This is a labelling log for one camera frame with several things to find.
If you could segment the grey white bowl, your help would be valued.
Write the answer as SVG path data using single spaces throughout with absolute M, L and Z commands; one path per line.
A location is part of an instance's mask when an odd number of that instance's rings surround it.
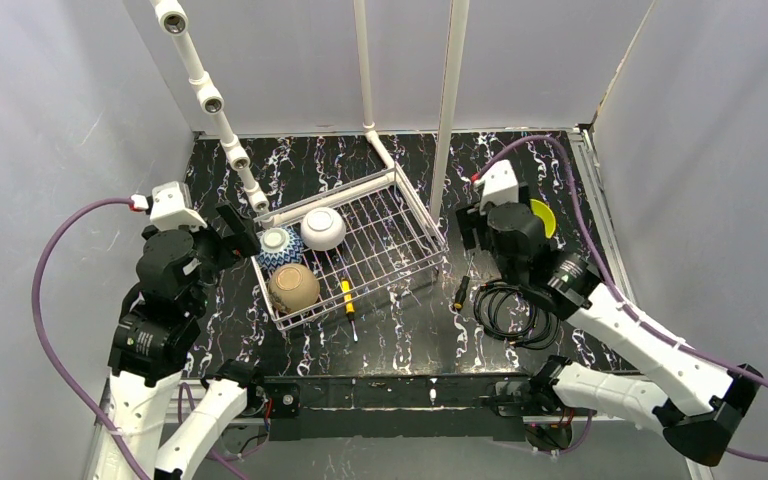
M 300 233 L 304 244 L 313 251 L 328 251 L 345 240 L 347 226 L 343 216 L 330 207 L 318 207 L 303 217 Z

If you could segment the yellow green bowl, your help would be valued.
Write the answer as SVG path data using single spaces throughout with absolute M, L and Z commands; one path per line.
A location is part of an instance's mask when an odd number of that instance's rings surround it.
M 542 221 L 545 237 L 547 239 L 552 238 L 557 229 L 557 220 L 551 208 L 540 200 L 531 199 L 530 209 L 531 212 Z

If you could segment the white bowl brown rim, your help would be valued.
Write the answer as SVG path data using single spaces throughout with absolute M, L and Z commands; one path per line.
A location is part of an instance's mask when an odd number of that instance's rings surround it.
M 320 284 L 308 267 L 289 263 L 273 272 L 267 291 L 273 307 L 280 314 L 292 314 L 317 303 Z

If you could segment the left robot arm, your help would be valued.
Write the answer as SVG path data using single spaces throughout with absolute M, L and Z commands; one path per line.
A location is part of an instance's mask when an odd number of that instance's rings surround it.
M 259 369 L 228 360 L 206 379 L 207 391 L 179 430 L 161 444 L 166 411 L 200 334 L 207 291 L 222 271 L 260 251 L 254 221 L 228 203 L 217 206 L 230 229 L 178 224 L 144 229 L 137 283 L 122 304 L 108 365 L 108 416 L 114 424 L 98 447 L 96 479 L 133 479 L 121 448 L 153 479 L 189 479 L 223 428 L 249 403 L 262 400 Z

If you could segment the red patterned blue bowl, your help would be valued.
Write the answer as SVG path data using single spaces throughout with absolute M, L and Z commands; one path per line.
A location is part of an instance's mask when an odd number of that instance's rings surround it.
M 303 261 L 304 243 L 294 230 L 272 227 L 259 236 L 260 253 L 256 256 L 259 267 L 271 274 L 283 265 Z

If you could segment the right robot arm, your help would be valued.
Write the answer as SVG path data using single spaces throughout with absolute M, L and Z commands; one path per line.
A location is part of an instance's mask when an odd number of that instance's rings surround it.
M 600 339 L 642 374 L 632 380 L 552 355 L 525 396 L 545 406 L 588 409 L 661 435 L 684 457 L 718 465 L 755 399 L 756 384 L 681 351 L 682 341 L 614 297 L 598 269 L 550 246 L 541 218 L 522 203 L 462 207 L 467 249 L 488 251 L 505 286 L 540 312 Z

